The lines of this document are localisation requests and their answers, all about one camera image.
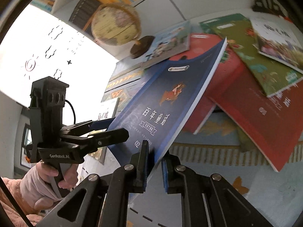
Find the globe stand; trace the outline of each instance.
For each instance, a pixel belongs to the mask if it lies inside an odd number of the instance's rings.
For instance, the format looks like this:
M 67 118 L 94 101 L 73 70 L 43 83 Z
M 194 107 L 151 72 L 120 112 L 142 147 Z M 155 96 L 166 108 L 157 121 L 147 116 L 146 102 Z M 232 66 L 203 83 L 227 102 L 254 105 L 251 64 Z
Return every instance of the globe stand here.
M 145 36 L 145 37 L 137 40 L 135 42 L 134 46 L 130 50 L 131 58 L 137 59 L 138 57 L 145 54 L 148 51 L 148 49 L 150 48 L 154 39 L 155 39 L 154 36 Z

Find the children's book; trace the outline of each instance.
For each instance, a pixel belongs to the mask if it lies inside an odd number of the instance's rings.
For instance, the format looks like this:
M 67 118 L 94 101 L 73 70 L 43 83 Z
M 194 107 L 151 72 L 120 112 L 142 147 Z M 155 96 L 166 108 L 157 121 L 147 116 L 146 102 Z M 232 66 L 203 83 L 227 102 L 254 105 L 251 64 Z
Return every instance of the children's book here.
M 189 49 L 190 22 L 184 21 L 156 33 L 148 51 L 132 59 L 126 57 L 117 62 L 110 81 L 139 67 L 148 68 Z
M 204 93 L 226 45 L 224 39 L 193 59 L 161 63 L 161 69 L 108 128 L 123 127 L 129 132 L 126 142 L 108 147 L 120 165 L 129 163 L 132 154 L 140 151 L 142 141 L 147 140 L 154 169 L 158 166 Z
M 258 52 L 303 73 L 303 49 L 288 28 L 263 19 L 251 19 Z
M 119 102 L 119 97 L 116 97 L 114 99 L 111 99 L 111 100 L 108 100 L 108 101 L 105 101 L 105 102 L 101 102 L 100 109 L 99 109 L 99 115 L 98 115 L 97 120 L 105 120 L 105 119 L 113 118 L 115 116 L 115 113 L 116 113 L 116 110 L 117 110 L 118 102 Z M 88 135 L 98 133 L 98 132 L 102 132 L 102 131 L 105 131 L 105 130 L 91 131 Z M 98 150 L 96 152 L 88 154 L 88 155 L 93 157 L 94 159 L 96 159 L 100 163 L 104 164 L 106 150 L 107 150 L 107 147 L 101 147 L 101 148 L 98 148 Z M 86 159 L 84 161 L 84 163 L 82 165 L 82 173 L 84 173 L 85 171 L 89 174 L 92 173 L 88 169 L 90 167 L 90 164 L 91 164 L 90 161 L 92 161 L 92 160 Z
M 211 47 L 221 41 L 220 37 L 213 34 L 192 33 L 190 37 L 190 48 L 188 51 L 172 56 L 170 60 L 193 59 L 208 51 Z M 232 72 L 243 64 L 241 59 L 229 47 L 226 48 L 223 57 L 207 86 L 203 96 L 199 100 L 196 108 L 185 123 L 182 130 L 197 134 L 205 121 L 211 115 L 216 107 L 216 104 L 207 96 L 213 89 L 220 85 L 221 82 L 228 77 Z
M 303 129 L 303 82 L 270 98 L 245 65 L 210 93 L 209 97 L 255 143 L 275 171 L 288 161 Z
M 200 23 L 205 33 L 227 37 L 229 46 L 250 69 L 267 97 L 276 95 L 302 80 L 302 73 L 258 53 L 249 19 L 231 14 Z

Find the green book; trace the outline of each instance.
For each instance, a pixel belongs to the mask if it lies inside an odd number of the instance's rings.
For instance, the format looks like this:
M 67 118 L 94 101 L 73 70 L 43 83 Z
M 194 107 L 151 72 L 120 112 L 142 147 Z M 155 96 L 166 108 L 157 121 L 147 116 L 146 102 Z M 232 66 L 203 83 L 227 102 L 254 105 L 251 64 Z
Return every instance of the green book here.
M 204 33 L 227 37 L 229 46 L 250 69 L 267 97 L 302 80 L 302 73 L 258 53 L 250 20 L 240 13 L 200 22 Z

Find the pink sleeve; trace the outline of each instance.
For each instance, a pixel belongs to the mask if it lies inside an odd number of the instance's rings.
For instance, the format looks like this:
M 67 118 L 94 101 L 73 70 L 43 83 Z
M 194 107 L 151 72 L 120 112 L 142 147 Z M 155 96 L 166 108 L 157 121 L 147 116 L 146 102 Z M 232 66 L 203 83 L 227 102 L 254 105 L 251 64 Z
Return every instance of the pink sleeve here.
M 28 205 L 28 203 L 22 198 L 20 192 L 21 180 L 8 179 L 8 178 L 2 178 L 2 180 L 4 181 L 6 187 L 9 189 L 12 196 L 15 198 L 15 200 L 17 201 L 23 212 L 27 215 L 31 223 L 33 225 L 36 225 L 36 223 L 38 223 L 42 219 L 42 217 L 37 215 L 38 211 L 31 208 Z M 5 196 L 2 190 L 0 190 L 0 204 L 3 206 L 6 214 L 8 215 L 8 217 L 16 227 L 27 227 L 23 219 L 15 211 L 12 204 L 9 202 L 9 200 L 7 199 L 7 197 Z
M 37 215 L 39 211 L 35 210 L 36 203 L 39 202 L 40 205 L 41 203 L 43 205 L 45 202 L 45 205 L 48 205 L 45 209 L 48 209 L 50 202 L 52 205 L 61 200 L 57 198 L 50 186 L 40 178 L 36 167 L 31 168 L 23 179 L 3 178 L 3 181 L 33 225 L 42 219 L 41 216 Z M 16 227 L 27 227 L 2 190 L 0 190 L 0 203 Z

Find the red book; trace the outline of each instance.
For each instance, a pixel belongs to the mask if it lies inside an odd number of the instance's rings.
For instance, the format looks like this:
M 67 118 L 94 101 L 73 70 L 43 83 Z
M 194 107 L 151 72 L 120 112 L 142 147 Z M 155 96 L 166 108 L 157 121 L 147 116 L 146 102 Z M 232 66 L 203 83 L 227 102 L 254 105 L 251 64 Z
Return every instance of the red book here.
M 187 59 L 195 58 L 208 51 L 220 41 L 221 38 L 217 35 L 192 33 L 190 37 L 189 50 L 171 57 L 170 60 L 180 60 L 182 57 L 186 57 Z M 239 64 L 241 64 L 240 58 L 233 50 L 227 47 L 215 74 L 207 86 L 202 98 L 184 125 L 183 130 L 193 134 L 198 133 L 216 107 L 216 104 L 208 99 L 208 94 L 220 85 L 220 83 L 230 75 L 239 66 Z
M 303 81 L 267 98 L 241 64 L 209 97 L 242 128 L 274 170 L 280 171 L 303 130 Z

